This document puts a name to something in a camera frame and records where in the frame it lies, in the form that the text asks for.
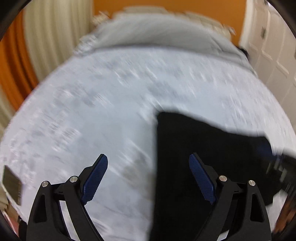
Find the silver screw head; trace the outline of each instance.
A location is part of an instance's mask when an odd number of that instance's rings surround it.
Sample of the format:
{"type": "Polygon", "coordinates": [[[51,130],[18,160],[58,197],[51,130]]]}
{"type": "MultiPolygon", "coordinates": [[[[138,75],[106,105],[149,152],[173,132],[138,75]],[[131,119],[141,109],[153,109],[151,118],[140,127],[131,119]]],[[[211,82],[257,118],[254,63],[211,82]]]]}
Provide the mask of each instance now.
{"type": "Polygon", "coordinates": [[[225,176],[219,176],[219,180],[222,181],[222,182],[226,182],[227,181],[227,177],[225,176]]]}
{"type": "Polygon", "coordinates": [[[47,185],[48,185],[48,181],[44,181],[44,182],[41,184],[42,187],[47,187],[47,185]]]}
{"type": "Polygon", "coordinates": [[[253,180],[250,180],[250,181],[249,181],[249,184],[250,184],[251,186],[255,186],[255,185],[256,185],[256,183],[255,183],[253,180]]]}
{"type": "Polygon", "coordinates": [[[78,180],[77,176],[70,177],[70,182],[74,183],[78,180]]]}

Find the black towel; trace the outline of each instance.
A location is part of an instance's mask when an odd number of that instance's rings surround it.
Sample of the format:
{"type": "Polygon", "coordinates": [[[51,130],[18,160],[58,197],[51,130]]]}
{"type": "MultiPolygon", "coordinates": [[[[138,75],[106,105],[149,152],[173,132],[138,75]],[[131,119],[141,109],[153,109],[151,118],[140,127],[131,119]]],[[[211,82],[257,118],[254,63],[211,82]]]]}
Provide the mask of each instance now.
{"type": "Polygon", "coordinates": [[[280,190],[279,174],[266,176],[268,164],[257,149],[272,156],[265,137],[224,132],[181,114],[157,117],[157,179],[151,241],[193,241],[212,206],[203,196],[189,169],[189,155],[196,152],[205,165],[231,181],[254,180],[264,203],[272,203],[280,190]]]}

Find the orange wall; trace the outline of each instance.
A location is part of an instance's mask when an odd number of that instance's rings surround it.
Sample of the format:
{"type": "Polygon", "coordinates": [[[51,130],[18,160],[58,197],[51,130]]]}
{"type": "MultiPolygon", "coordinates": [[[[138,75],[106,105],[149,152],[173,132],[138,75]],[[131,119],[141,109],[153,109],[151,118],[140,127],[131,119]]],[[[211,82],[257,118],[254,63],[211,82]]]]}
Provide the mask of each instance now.
{"type": "Polygon", "coordinates": [[[98,11],[112,14],[133,5],[162,6],[173,12],[191,11],[214,18],[235,29],[237,35],[232,36],[232,42],[238,45],[246,0],[94,0],[95,14],[98,11]]]}

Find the bed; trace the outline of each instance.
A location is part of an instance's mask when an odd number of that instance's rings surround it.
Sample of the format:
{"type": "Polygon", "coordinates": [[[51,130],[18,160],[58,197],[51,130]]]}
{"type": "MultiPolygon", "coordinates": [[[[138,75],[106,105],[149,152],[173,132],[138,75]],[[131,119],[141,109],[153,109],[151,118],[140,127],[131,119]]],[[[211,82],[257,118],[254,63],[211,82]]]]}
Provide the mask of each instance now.
{"type": "MultiPolygon", "coordinates": [[[[108,170],[86,209],[104,240],[146,240],[162,110],[296,151],[288,117],[229,39],[172,14],[128,14],[85,36],[9,124],[0,176],[8,165],[23,183],[20,206],[8,195],[13,207],[28,221],[42,181],[64,182],[104,153],[108,170]]],[[[283,196],[269,208],[271,226],[283,196]]]]}

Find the pillow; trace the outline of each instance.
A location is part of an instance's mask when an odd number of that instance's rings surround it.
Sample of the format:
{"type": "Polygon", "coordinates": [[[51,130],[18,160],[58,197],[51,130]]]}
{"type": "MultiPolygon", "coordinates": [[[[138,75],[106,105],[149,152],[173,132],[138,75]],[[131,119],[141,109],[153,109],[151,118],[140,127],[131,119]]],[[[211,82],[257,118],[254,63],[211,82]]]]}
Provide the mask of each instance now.
{"type": "Polygon", "coordinates": [[[201,25],[173,15],[131,14],[110,20],[82,38],[76,54],[114,46],[170,46],[211,54],[253,71],[246,56],[227,38],[201,25]]]}

